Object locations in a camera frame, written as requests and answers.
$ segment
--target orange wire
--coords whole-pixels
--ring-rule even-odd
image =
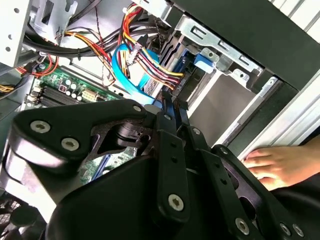
[[[140,64],[140,66],[141,66],[142,69],[145,71],[145,73],[148,74],[149,77],[152,78],[154,81],[156,81],[156,82],[158,82],[158,83],[160,83],[160,84],[165,85],[166,87],[170,88],[171,90],[174,89],[174,88],[173,88],[172,86],[170,86],[169,84],[167,84],[167,83],[161,81],[160,79],[155,78],[154,76],[152,76],[152,75],[149,73],[149,71],[141,64],[141,61],[137,61],[137,62]]]

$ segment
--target cable bundle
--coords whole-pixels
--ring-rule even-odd
[[[122,20],[122,26],[120,31],[120,36],[118,39],[118,44],[123,42],[126,46],[128,51],[131,53],[135,46],[137,44],[140,44],[139,42],[132,39],[131,33],[130,33],[130,23],[131,21],[142,11],[142,8],[136,5],[135,3],[132,3],[126,10],[126,13]],[[167,86],[169,89],[173,90],[175,86],[180,82],[181,77],[183,76],[183,73],[179,72],[171,72],[160,66],[148,53],[146,48],[144,46],[141,46],[141,51],[137,53],[137,62],[140,64],[142,69],[153,79],[154,81],[157,81],[165,86]],[[126,61],[123,61],[123,57],[121,55],[121,52],[118,52],[117,56],[117,62],[121,66],[122,69],[126,69],[124,65],[126,64]]]

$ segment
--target ram slot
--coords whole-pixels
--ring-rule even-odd
[[[61,104],[59,102],[52,101],[51,99],[45,98],[45,97],[41,97],[39,99],[39,103],[45,107],[48,107],[48,108],[61,106]]]
[[[52,99],[55,102],[60,103],[61,105],[74,105],[74,104],[80,104],[80,101],[77,101],[73,99],[70,96],[65,95],[62,92],[59,92],[58,90],[55,90],[51,87],[45,86],[41,92],[42,97],[46,97],[49,99]]]

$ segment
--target metal screw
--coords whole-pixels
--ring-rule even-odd
[[[290,232],[289,228],[286,225],[284,225],[283,223],[280,223],[280,227],[285,232],[285,234],[287,234],[288,236],[291,235],[291,232]]]
[[[170,194],[168,197],[170,207],[174,210],[181,212],[184,209],[184,201],[176,194]]]
[[[33,121],[31,124],[30,124],[30,128],[39,133],[39,134],[44,134],[44,133],[47,133],[50,131],[51,127],[49,125],[49,123],[45,122],[45,121],[40,121],[40,120],[36,120],[36,121]]]
[[[165,117],[166,119],[168,119],[168,120],[171,120],[171,117],[170,117],[169,115],[167,115],[167,114],[165,114],[164,117]]]
[[[292,224],[292,227],[300,237],[305,236],[304,232],[301,230],[301,228],[297,224]]]
[[[41,64],[39,64],[39,68],[40,68],[41,70],[44,70],[44,69],[46,68],[46,65],[44,65],[43,63],[41,63]]]
[[[136,110],[137,112],[141,112],[141,108],[139,106],[134,105],[133,109]]]
[[[194,133],[197,134],[197,135],[200,135],[200,134],[201,134],[200,130],[197,129],[197,128],[194,128],[193,131],[194,131]]]
[[[79,148],[79,142],[71,137],[66,137],[62,139],[61,146],[69,151],[75,151]]]
[[[242,232],[244,235],[249,235],[250,233],[249,227],[242,218],[239,218],[239,217],[236,218],[235,225],[240,230],[240,232]]]
[[[227,150],[225,150],[223,147],[220,147],[221,152],[223,152],[224,154],[228,154]]]

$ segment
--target fan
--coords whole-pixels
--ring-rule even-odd
[[[4,193],[0,197],[0,240],[38,239],[44,229],[39,211],[20,199]]]

